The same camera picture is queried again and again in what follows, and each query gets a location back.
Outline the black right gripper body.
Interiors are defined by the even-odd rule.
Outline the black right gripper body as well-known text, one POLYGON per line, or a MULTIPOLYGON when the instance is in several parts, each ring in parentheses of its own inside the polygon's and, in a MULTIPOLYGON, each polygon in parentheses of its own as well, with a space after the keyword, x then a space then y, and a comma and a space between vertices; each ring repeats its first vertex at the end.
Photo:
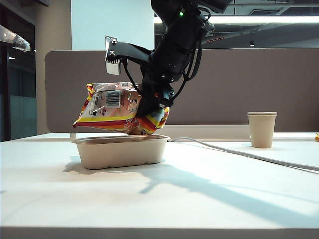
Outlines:
POLYGON ((165 76, 146 67, 141 67, 140 70, 143 76, 140 87, 142 93, 140 107, 171 107, 174 90, 165 76))

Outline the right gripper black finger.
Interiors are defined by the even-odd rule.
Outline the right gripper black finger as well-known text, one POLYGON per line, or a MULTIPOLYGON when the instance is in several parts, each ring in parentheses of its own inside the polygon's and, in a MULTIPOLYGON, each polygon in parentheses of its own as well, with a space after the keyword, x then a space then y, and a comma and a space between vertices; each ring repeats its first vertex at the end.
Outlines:
POLYGON ((145 117, 159 110, 158 97, 142 97, 139 103, 137 117, 145 117))

